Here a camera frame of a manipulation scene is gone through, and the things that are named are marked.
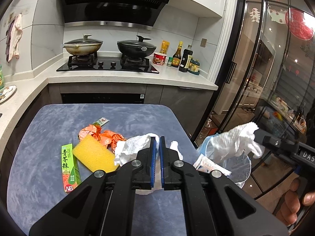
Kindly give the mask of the person's right hand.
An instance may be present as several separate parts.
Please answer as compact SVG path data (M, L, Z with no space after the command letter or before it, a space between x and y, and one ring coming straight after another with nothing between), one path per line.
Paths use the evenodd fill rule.
M314 191L307 193L302 202L299 201L297 190L300 182L298 177L291 182L290 189L284 195L284 202L276 214L276 218L282 221L285 226L290 226L297 221L297 212L301 205L312 206L314 204Z

